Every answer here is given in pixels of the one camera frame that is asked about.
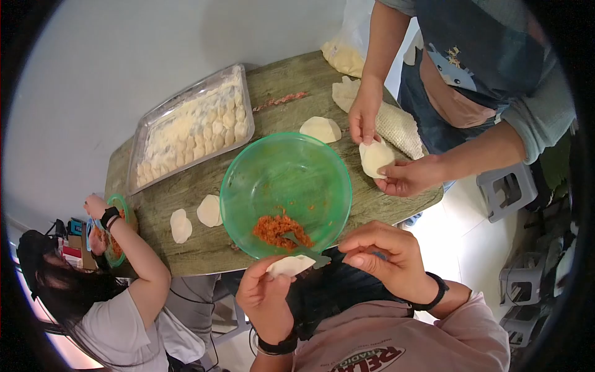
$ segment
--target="wooden table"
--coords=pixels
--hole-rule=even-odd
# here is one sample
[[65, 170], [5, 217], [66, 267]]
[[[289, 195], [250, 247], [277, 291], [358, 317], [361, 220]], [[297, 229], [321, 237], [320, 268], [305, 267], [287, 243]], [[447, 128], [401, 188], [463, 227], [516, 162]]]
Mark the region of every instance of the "wooden table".
[[[331, 97], [331, 85], [341, 82], [342, 74], [327, 64], [321, 52], [262, 66], [249, 71], [247, 76], [253, 107], [271, 98], [278, 99], [298, 92], [308, 93], [304, 98], [255, 112], [256, 130], [251, 142], [272, 133], [298, 132], [301, 124], [312, 116], [333, 119], [342, 129], [349, 127], [347, 114]], [[397, 105], [386, 89], [384, 101]], [[109, 159], [106, 197], [116, 192], [126, 194], [131, 146], [132, 138], [114, 151]], [[330, 146], [345, 162], [353, 187], [351, 215], [339, 239], [371, 220], [390, 224], [402, 221], [438, 203], [442, 198], [442, 187], [428, 190], [414, 198], [387, 196], [362, 171], [358, 147], [352, 142], [349, 132]], [[196, 216], [196, 208], [207, 194], [219, 195], [227, 168], [243, 148], [200, 163], [126, 198], [139, 220], [140, 236], [153, 247], [173, 276], [238, 270], [254, 261], [244, 252], [231, 249], [233, 242], [223, 225], [207, 228]], [[171, 214], [179, 208], [186, 210], [192, 222], [192, 235], [184, 244], [174, 242], [170, 229]], [[127, 261], [114, 273], [134, 276], [134, 270]]]

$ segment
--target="plastic stool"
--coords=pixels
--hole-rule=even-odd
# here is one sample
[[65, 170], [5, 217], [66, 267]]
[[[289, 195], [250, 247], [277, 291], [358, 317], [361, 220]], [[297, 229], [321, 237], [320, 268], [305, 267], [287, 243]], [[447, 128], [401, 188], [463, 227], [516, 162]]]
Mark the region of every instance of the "plastic stool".
[[512, 348], [524, 348], [531, 341], [531, 334], [541, 319], [539, 307], [515, 306], [500, 320], [500, 325], [508, 332]]
[[[488, 220], [491, 223], [521, 209], [537, 197], [531, 170], [522, 162], [481, 173], [477, 176], [477, 186], [486, 199]], [[498, 200], [498, 191], [504, 191], [503, 203]]]
[[[521, 306], [536, 304], [540, 300], [541, 277], [546, 265], [546, 255], [541, 253], [526, 252], [519, 256], [511, 266], [503, 268], [500, 272], [500, 306]], [[522, 294], [529, 294], [525, 300], [515, 301], [520, 287]]]

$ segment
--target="metal baking tray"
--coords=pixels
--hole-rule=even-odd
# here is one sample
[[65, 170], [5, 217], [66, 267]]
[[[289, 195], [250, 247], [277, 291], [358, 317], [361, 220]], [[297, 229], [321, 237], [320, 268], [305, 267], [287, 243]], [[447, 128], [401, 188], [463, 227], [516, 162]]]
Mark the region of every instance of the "metal baking tray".
[[[213, 108], [215, 108], [215, 110], [217, 109], [216, 106], [209, 105], [209, 100], [211, 100], [212, 102], [212, 100], [216, 99], [216, 97], [218, 96], [220, 98], [224, 98], [226, 96], [226, 89], [228, 88], [231, 89], [231, 91], [233, 92], [242, 93], [242, 101], [246, 117], [245, 123], [248, 125], [248, 130], [246, 132], [245, 138], [238, 142], [234, 142], [227, 147], [223, 147], [215, 152], [195, 159], [192, 162], [181, 165], [174, 170], [168, 171], [167, 173], [163, 173], [159, 177], [154, 178], [152, 181], [145, 183], [144, 185], [138, 186], [137, 165], [141, 164], [143, 161], [147, 161], [147, 152], [152, 150], [149, 144], [152, 134], [154, 135], [154, 133], [156, 133], [155, 131], [159, 130], [159, 128], [163, 128], [162, 126], [172, 125], [172, 123], [177, 118], [176, 115], [182, 110], [186, 110], [187, 115], [187, 112], [189, 111], [189, 105], [193, 105], [194, 102], [197, 102], [196, 105], [201, 105], [200, 102], [203, 102], [203, 107], [201, 107], [200, 111], [202, 112], [200, 113], [200, 115], [196, 117], [196, 123], [192, 124], [190, 127], [194, 129], [198, 128], [197, 131], [200, 131], [200, 127], [203, 124], [201, 123], [201, 121], [204, 121], [206, 119], [208, 111], [213, 110]], [[171, 98], [169, 98], [162, 104], [147, 112], [140, 119], [139, 125], [134, 133], [132, 151], [130, 152], [128, 176], [126, 180], [126, 193], [127, 195], [134, 195], [135, 193], [138, 193], [139, 191], [144, 190], [147, 187], [151, 187], [155, 183], [158, 183], [159, 181], [164, 180], [167, 177], [170, 177], [172, 174], [176, 174], [190, 167], [193, 167], [196, 164], [200, 164], [209, 159], [213, 159], [214, 157], [217, 157], [227, 151], [237, 149], [248, 143], [253, 135], [254, 118], [252, 117], [252, 106], [250, 105], [250, 96], [248, 94], [246, 70], [244, 68], [244, 65], [235, 64], [227, 68], [224, 68], [223, 70], [220, 70], [183, 89], [181, 92], [173, 95]], [[167, 151], [171, 152], [172, 150], [167, 150], [168, 148], [170, 147], [168, 146], [163, 149], [163, 151], [166, 152], [166, 154]]]

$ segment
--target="black wrist strap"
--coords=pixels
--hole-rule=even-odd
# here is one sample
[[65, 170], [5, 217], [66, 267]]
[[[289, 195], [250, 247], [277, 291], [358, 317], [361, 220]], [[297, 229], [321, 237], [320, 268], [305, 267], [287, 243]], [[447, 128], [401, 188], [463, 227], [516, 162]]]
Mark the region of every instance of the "black wrist strap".
[[298, 336], [295, 331], [292, 330], [289, 336], [285, 340], [281, 341], [278, 345], [266, 343], [259, 337], [258, 347], [271, 355], [291, 354], [298, 347]]
[[431, 310], [432, 308], [434, 308], [434, 306], [438, 305], [438, 303], [440, 301], [442, 301], [442, 297], [444, 297], [444, 294], [446, 293], [446, 291], [450, 289], [448, 287], [448, 285], [446, 285], [446, 283], [444, 282], [444, 280], [442, 280], [442, 278], [439, 277], [438, 275], [433, 274], [433, 273], [430, 273], [428, 271], [426, 271], [425, 273], [426, 273], [427, 276], [429, 276], [432, 279], [434, 279], [436, 281], [436, 283], [438, 283], [438, 294], [436, 295], [436, 298], [434, 298], [434, 301], [430, 302], [427, 305], [424, 305], [424, 304], [415, 304], [415, 303], [411, 302], [410, 305], [413, 308], [413, 310], [417, 310], [417, 311], [428, 311], [428, 310]]
[[120, 216], [120, 211], [116, 207], [111, 207], [105, 210], [104, 215], [101, 217], [101, 226], [104, 227], [105, 230], [108, 229], [108, 222], [109, 219], [113, 216], [117, 215]]

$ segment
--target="tray of dumplings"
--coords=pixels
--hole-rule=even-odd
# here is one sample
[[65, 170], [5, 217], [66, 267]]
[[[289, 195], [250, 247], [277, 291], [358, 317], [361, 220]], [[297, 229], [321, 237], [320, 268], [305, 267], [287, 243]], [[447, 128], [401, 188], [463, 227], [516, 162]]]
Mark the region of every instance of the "tray of dumplings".
[[241, 147], [254, 134], [243, 65], [189, 86], [139, 121], [128, 167], [133, 195], [203, 161]]

